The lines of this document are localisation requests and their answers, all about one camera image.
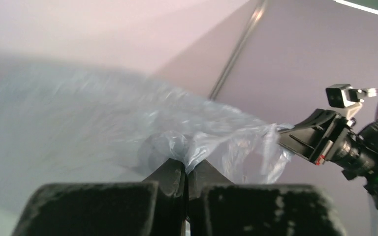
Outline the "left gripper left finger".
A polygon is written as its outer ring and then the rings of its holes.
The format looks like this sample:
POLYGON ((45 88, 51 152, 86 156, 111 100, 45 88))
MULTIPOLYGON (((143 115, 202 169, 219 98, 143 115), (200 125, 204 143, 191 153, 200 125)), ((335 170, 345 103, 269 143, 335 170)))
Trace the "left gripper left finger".
POLYGON ((30 197, 15 236, 182 236, 183 163, 169 159, 141 182, 52 183, 30 197))

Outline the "blue plastic trash bag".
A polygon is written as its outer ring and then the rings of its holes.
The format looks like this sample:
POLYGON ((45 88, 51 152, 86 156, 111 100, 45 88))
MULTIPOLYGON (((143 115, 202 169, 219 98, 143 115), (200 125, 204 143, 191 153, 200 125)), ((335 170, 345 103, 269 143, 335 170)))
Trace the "blue plastic trash bag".
POLYGON ((127 71, 0 64, 0 209, 51 182, 140 180, 172 158, 271 184, 292 154, 280 125, 127 71))

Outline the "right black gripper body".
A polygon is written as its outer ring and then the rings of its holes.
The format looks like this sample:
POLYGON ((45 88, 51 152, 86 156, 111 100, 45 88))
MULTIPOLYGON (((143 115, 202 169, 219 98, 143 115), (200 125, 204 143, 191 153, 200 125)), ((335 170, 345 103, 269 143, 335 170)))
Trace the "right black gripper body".
POLYGON ((354 118, 346 118, 332 110, 316 109, 293 128, 280 130, 278 144, 320 166, 334 156, 354 124, 354 118))

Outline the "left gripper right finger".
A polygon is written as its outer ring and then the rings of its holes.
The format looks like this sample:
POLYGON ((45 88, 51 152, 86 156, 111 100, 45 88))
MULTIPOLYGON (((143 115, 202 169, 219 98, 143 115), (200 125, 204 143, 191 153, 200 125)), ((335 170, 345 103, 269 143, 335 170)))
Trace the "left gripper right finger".
POLYGON ((307 184, 234 184, 209 162, 188 175, 193 236, 345 236, 332 200, 307 184))

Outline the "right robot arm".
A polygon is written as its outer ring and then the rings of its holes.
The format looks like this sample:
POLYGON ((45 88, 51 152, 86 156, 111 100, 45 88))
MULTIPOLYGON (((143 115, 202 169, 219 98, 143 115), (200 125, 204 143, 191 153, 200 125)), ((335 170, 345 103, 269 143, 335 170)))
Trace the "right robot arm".
POLYGON ((378 118, 353 131, 355 121, 332 110, 315 110, 280 144, 299 155, 284 181, 325 187, 350 236, 378 234, 378 118))

